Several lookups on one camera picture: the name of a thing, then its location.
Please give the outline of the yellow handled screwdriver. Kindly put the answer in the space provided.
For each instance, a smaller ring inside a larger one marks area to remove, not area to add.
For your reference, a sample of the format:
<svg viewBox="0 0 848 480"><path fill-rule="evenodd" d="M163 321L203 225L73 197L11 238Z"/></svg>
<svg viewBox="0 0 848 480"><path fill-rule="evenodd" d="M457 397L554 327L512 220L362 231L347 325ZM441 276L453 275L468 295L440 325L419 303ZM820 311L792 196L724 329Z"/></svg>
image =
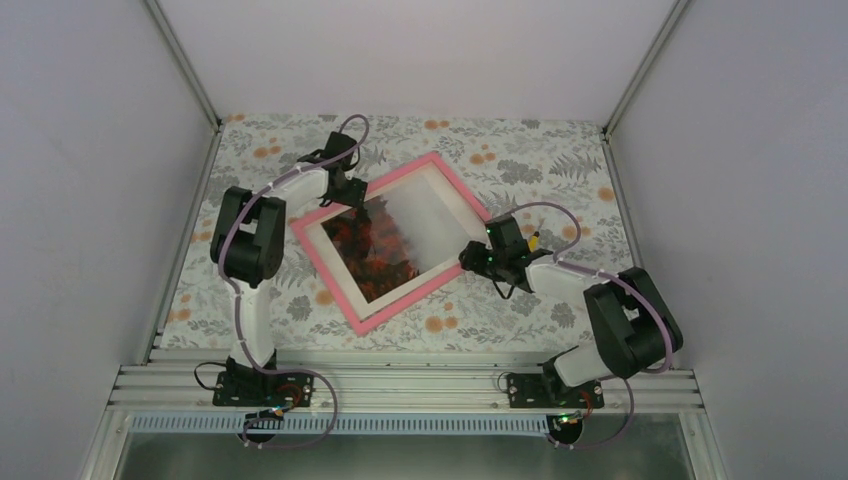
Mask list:
<svg viewBox="0 0 848 480"><path fill-rule="evenodd" d="M535 231L527 240L528 249L534 252L539 246L540 232Z"/></svg>

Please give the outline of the autumn forest photo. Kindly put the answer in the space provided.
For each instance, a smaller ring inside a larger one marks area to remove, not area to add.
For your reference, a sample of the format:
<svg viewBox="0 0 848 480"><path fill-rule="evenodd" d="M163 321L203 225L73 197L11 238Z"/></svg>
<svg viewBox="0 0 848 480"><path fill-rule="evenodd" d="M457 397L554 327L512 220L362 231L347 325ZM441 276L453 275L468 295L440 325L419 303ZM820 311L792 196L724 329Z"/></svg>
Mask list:
<svg viewBox="0 0 848 480"><path fill-rule="evenodd" d="M422 178L376 195L321 227L368 303L455 259L470 239Z"/></svg>

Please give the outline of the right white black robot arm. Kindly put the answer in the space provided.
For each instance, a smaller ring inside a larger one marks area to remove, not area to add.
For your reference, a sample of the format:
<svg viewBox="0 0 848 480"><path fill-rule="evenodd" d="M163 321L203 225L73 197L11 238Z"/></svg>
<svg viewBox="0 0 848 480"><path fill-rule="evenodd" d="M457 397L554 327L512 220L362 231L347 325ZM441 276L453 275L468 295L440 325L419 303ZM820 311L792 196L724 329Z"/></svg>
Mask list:
<svg viewBox="0 0 848 480"><path fill-rule="evenodd" d="M541 391L555 407L578 397L581 386L637 373L670 369L683 337L652 278L642 268L610 273L577 265L558 253L533 249L509 214L485 225L487 242L471 241L460 252L460 266L495 286L554 296L581 306L592 339L559 353L542 365Z"/></svg>

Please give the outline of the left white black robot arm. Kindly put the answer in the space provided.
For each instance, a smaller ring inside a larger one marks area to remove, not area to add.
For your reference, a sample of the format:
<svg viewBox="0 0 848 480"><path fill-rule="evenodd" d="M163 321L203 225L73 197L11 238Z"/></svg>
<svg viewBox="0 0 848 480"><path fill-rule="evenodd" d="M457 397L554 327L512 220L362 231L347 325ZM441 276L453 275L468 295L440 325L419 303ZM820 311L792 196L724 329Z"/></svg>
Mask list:
<svg viewBox="0 0 848 480"><path fill-rule="evenodd" d="M270 333L269 285L284 258L288 209L317 200L359 207L365 181L351 177L362 143L340 131L257 191L233 186L222 198L210 257L232 293L235 341L218 391L255 405L277 394L280 372Z"/></svg>

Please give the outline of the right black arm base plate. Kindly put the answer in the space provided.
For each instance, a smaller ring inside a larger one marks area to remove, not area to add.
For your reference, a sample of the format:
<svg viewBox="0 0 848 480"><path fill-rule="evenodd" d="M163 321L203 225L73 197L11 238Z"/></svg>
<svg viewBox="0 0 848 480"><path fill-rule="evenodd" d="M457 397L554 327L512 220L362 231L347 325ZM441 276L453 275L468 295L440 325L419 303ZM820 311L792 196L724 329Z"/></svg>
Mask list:
<svg viewBox="0 0 848 480"><path fill-rule="evenodd" d="M566 386L558 377L544 374L507 373L504 388L511 408L517 409L588 409L605 406L598 381L576 387Z"/></svg>

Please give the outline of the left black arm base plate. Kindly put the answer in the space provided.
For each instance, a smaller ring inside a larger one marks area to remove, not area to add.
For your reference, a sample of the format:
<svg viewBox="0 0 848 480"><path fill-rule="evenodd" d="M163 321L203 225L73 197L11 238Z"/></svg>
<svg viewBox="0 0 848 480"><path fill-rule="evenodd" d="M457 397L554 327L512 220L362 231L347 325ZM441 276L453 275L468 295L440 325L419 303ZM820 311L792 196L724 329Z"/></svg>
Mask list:
<svg viewBox="0 0 848 480"><path fill-rule="evenodd" d="M212 404L232 407L309 407L315 377L305 373L270 376L259 372L222 372L216 380Z"/></svg>

